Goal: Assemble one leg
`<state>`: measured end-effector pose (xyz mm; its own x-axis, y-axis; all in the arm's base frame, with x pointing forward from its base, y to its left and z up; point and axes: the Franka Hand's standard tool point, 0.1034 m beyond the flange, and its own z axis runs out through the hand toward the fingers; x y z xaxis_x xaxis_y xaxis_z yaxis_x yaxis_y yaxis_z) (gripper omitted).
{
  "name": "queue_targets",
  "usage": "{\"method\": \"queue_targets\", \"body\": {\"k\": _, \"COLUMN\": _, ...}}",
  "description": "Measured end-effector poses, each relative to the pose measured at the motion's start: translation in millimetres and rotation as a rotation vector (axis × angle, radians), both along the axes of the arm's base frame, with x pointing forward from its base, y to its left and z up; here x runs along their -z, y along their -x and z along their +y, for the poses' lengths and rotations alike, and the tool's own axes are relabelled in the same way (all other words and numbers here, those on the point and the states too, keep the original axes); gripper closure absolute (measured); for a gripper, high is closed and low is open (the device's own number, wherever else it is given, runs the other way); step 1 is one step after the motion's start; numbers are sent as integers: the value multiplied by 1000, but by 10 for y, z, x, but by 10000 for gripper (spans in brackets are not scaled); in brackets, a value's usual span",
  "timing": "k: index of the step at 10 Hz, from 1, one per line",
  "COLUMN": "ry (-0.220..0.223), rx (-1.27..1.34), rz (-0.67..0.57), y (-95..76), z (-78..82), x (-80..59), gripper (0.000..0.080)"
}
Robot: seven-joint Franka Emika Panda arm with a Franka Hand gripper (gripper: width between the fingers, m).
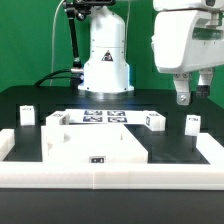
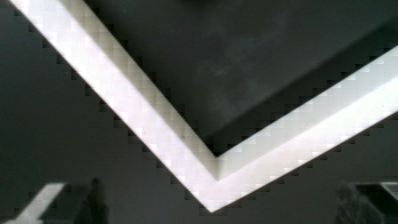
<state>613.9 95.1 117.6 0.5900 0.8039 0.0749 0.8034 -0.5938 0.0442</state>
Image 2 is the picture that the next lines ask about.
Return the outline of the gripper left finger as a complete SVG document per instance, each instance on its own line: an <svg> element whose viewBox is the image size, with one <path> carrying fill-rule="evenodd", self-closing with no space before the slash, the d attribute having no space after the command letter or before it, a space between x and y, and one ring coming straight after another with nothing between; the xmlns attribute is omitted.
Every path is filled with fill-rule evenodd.
<svg viewBox="0 0 398 224"><path fill-rule="evenodd" d="M44 185L19 215L5 222L5 224L44 224L40 216L47 210L63 187L63 183L47 183Z"/></svg>

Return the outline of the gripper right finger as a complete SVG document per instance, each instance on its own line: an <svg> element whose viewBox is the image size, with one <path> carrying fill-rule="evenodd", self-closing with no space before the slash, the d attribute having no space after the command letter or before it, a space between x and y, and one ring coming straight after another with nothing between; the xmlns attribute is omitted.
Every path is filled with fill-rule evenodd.
<svg viewBox="0 0 398 224"><path fill-rule="evenodd" d="M398 182L348 183L337 199L335 224L398 224Z"/></svg>

